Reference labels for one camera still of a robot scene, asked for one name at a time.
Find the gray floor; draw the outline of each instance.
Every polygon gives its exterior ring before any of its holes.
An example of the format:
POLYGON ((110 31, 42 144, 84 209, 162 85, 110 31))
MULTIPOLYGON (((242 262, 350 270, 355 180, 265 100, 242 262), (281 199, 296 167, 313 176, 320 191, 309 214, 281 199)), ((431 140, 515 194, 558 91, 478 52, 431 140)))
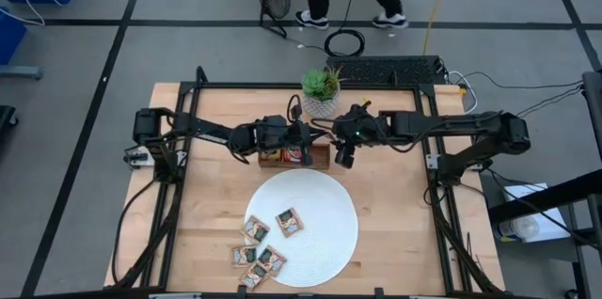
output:
MULTIPOLYGON (((435 2, 403 1, 406 15, 416 22, 428 20, 435 2)), ((602 24, 598 1, 572 0, 584 23, 602 24)), ((40 8, 54 24, 85 19, 84 24, 109 20, 114 26, 29 27, 11 63, 40 66, 44 78, 0 80, 0 104, 17 106, 21 120, 0 157, 1 297, 21 293, 127 2, 73 0, 64 8, 40 8)), ((330 19, 341 20, 346 4, 347 0, 331 0, 330 19)), ((27 8, 3 0, 0 5, 31 15, 27 8)), ((292 5, 296 11, 306 1, 293 0, 292 5)), ((373 0, 354 0, 350 20, 369 20, 379 9, 373 0)), ((137 0, 132 18, 248 21, 258 13, 257 0, 137 0)), ((443 0, 436 20, 571 23, 562 0, 443 0)), ((575 30, 474 29, 477 26, 434 29, 429 54, 441 55, 450 70, 484 71, 506 85, 573 82, 592 69, 575 30)), ((327 35, 297 27, 288 31, 309 44, 322 45, 327 35)), ((423 28, 395 31, 395 37, 371 28, 359 31, 366 36, 365 55, 420 55, 425 37, 423 28)), ((587 35, 602 51, 602 31, 587 35)), ((334 46, 351 50, 342 43, 337 40, 334 46)), ((325 60, 319 51, 298 49, 258 27, 128 27, 36 294, 102 286, 130 176, 121 161, 122 150, 132 144, 134 112, 148 104, 154 83, 190 80, 197 65, 211 81, 298 82, 304 71, 323 66, 325 60)), ((469 81, 479 97, 478 111, 517 112, 563 91, 500 89, 477 75, 469 81)), ((534 113, 528 122, 533 148, 522 156, 496 159, 499 173, 554 184, 600 167, 580 96, 534 113)), ((550 260, 517 244, 499 244, 499 254, 510 291, 562 298, 563 291, 574 286, 567 261, 550 260)))

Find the yellow cable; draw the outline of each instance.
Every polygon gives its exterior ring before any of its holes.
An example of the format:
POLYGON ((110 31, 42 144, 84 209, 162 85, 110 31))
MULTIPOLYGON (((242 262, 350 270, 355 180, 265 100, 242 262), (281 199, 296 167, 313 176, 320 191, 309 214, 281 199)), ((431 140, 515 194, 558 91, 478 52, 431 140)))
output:
POLYGON ((433 7, 433 11, 431 11, 431 17, 429 18, 429 24, 426 27, 426 38, 424 39, 424 48, 422 49, 422 55, 426 55, 426 49, 429 46, 429 36, 431 35, 431 26, 433 25, 433 20, 436 16, 436 11, 439 9, 439 5, 441 5, 442 0, 436 0, 435 6, 433 7))

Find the white round placemat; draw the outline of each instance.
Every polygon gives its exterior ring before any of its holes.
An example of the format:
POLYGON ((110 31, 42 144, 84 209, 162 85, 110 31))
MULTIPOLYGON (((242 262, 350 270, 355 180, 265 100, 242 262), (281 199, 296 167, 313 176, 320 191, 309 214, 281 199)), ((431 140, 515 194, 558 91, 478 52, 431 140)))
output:
POLYGON ((271 245, 287 259, 275 277, 280 284, 320 285, 342 271, 356 249, 354 203, 338 181, 322 172, 292 169, 275 175, 249 201, 245 222, 251 215, 270 228, 258 256, 271 245), (304 228, 285 238, 276 216, 290 208, 297 211, 304 228))

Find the snack package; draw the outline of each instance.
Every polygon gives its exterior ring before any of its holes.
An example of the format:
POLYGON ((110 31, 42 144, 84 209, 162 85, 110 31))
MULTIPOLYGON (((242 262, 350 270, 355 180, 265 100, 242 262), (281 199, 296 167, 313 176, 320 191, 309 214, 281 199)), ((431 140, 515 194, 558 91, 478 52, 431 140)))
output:
POLYGON ((286 262, 281 254, 279 254, 272 246, 265 247, 263 252, 257 258, 257 263, 262 266, 271 276, 277 276, 286 262))
POLYGON ((248 218, 245 226, 243 229, 241 229, 241 233, 243 233, 254 244, 261 243, 269 231, 270 228, 253 215, 248 218))
POLYGON ((287 148, 282 150, 282 161, 285 163, 300 163, 301 162, 300 148, 287 148))
POLYGON ((232 266, 248 267, 257 260, 257 246, 236 246, 232 248, 232 266))
POLYGON ((267 271, 255 262, 243 273, 243 275, 241 275, 240 281, 241 284, 246 285, 250 291, 253 291, 260 286, 267 276, 267 271))
POLYGON ((271 151, 271 152, 262 152, 262 153, 260 153, 260 156, 265 161, 279 162, 280 161, 280 154, 281 154, 281 150, 280 149, 276 149, 276 150, 271 151))
POLYGON ((301 222, 299 215, 294 209, 289 209, 277 215, 276 221, 278 222, 280 229, 282 229, 282 233, 287 238, 303 229, 303 222, 301 222))

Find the succulent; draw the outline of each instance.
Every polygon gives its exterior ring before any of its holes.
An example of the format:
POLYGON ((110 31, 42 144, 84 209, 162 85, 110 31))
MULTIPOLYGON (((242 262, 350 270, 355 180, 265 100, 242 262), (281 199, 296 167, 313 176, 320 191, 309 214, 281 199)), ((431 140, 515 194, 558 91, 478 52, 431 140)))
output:
POLYGON ((329 101, 339 90, 339 72, 341 69, 310 70, 303 76, 301 85, 307 96, 320 102, 329 101))

